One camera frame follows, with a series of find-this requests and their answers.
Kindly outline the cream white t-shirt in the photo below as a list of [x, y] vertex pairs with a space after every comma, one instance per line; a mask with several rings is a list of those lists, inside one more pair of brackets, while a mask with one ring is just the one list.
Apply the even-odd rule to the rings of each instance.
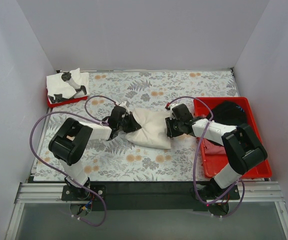
[[141, 147], [170, 150], [171, 139], [167, 136], [168, 112], [135, 108], [132, 112], [141, 129], [127, 133], [125, 139]]

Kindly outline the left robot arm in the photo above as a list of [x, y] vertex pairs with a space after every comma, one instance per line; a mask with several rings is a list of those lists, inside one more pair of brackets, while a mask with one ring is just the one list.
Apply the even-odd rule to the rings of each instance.
[[132, 133], [141, 128], [131, 111], [123, 106], [115, 106], [111, 114], [99, 124], [67, 118], [51, 139], [48, 149], [62, 164], [67, 174], [65, 180], [74, 186], [73, 194], [79, 200], [85, 200], [91, 191], [86, 184], [89, 177], [84, 172], [81, 158], [89, 141], [109, 141], [120, 131]]

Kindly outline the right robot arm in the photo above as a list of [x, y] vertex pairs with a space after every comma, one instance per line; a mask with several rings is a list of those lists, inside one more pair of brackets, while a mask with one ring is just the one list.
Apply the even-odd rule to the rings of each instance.
[[165, 108], [170, 111], [169, 117], [165, 119], [168, 137], [186, 134], [224, 147], [228, 163], [206, 186], [197, 191], [200, 194], [212, 195], [216, 199], [223, 198], [232, 184], [268, 158], [268, 153], [253, 128], [246, 123], [236, 126], [215, 122], [212, 111], [209, 112], [209, 118], [193, 117], [183, 103], [168, 103]]

